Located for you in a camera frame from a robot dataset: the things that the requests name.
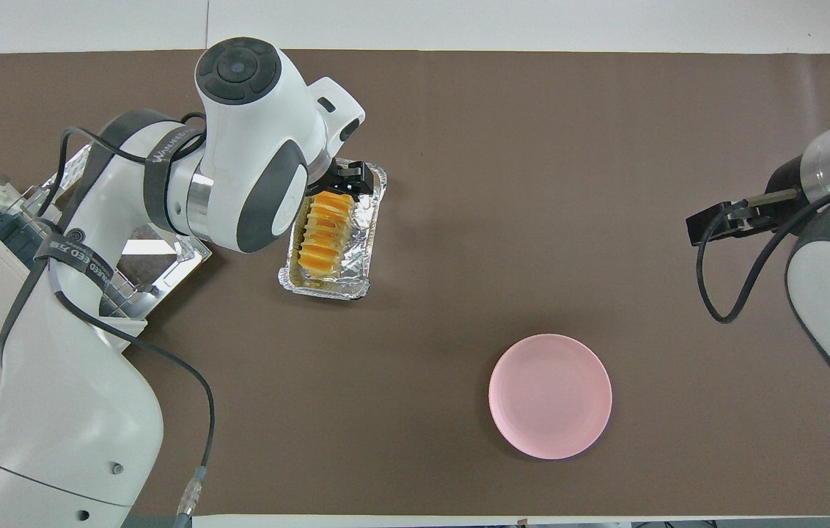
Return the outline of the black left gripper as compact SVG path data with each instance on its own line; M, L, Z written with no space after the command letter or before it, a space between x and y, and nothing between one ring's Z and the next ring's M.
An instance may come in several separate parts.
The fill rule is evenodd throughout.
M368 163L331 165L321 177L309 184L309 197L324 193L347 194L351 197L372 195L375 173Z

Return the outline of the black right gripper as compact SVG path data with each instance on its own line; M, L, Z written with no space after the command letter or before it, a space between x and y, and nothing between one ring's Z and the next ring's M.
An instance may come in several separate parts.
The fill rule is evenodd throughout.
M686 229L690 244L699 246L710 227L708 241L781 230L810 204L801 184L801 160L799 156L778 167L762 193L737 202L718 202L688 217ZM731 217L740 210L741 217Z

